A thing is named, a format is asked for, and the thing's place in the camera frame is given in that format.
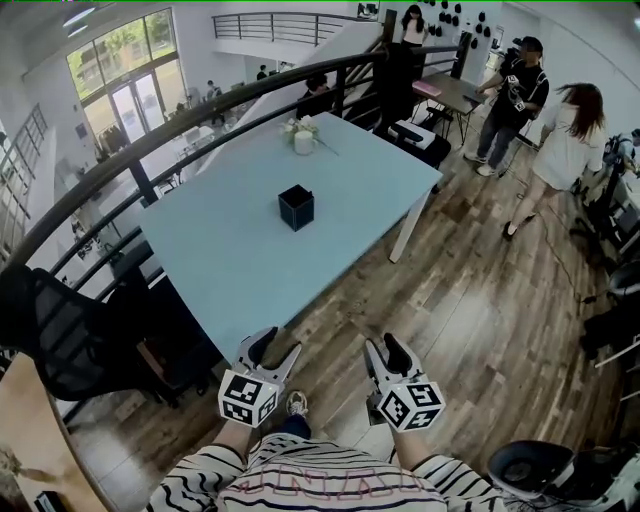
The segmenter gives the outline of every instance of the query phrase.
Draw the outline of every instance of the woman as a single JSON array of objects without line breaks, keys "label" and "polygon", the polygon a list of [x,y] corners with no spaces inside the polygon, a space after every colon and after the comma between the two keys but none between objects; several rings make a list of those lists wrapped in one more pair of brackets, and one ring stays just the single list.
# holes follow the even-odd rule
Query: woman
[{"label": "woman", "polygon": [[543,199],[569,190],[585,167],[598,172],[607,138],[604,131],[602,95],[593,84],[568,84],[559,105],[542,113],[544,126],[540,151],[531,166],[531,181],[502,235],[511,240],[520,225],[531,220]]},{"label": "woman", "polygon": [[[417,5],[412,5],[404,13],[402,21],[402,46],[406,48],[420,48],[427,38],[427,27],[422,18],[422,11]],[[422,70],[426,55],[416,55],[414,58],[414,66],[416,66],[414,77],[416,80],[422,78]]]}]

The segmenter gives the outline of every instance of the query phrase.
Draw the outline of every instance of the flower vase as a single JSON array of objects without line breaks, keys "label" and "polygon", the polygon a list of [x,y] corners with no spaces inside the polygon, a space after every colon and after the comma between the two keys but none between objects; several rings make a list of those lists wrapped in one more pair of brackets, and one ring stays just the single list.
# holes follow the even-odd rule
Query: flower vase
[{"label": "flower vase", "polygon": [[293,150],[299,155],[310,155],[315,149],[313,133],[301,130],[293,136]]}]

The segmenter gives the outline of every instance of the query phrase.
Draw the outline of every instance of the woman in white top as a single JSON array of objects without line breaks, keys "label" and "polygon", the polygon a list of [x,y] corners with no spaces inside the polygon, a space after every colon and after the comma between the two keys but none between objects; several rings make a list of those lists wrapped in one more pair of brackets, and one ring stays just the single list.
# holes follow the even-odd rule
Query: woman in white top
[{"label": "woman in white top", "polygon": [[578,83],[564,85],[558,91],[565,93],[562,103],[542,113],[542,147],[531,166],[527,192],[511,222],[504,226],[502,234],[507,240],[523,222],[534,217],[543,199],[569,190],[585,167],[594,173],[602,168],[607,138],[600,90],[593,84]]}]

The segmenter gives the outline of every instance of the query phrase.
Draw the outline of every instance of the striped shirt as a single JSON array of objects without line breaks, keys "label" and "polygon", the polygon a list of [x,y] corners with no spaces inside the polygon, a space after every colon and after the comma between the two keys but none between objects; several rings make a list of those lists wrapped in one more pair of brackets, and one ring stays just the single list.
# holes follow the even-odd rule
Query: striped shirt
[{"label": "striped shirt", "polygon": [[505,512],[502,499],[463,462],[436,455],[413,471],[330,441],[271,434],[245,463],[211,445],[185,457],[151,496],[147,511]]}]

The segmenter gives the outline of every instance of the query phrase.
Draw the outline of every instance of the black cap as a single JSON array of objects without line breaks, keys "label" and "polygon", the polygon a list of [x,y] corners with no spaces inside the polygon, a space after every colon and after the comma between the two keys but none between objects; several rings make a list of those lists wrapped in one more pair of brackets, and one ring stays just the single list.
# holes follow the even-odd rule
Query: black cap
[{"label": "black cap", "polygon": [[542,43],[539,39],[531,36],[523,37],[521,46],[526,46],[530,52],[539,52],[542,55]]}]

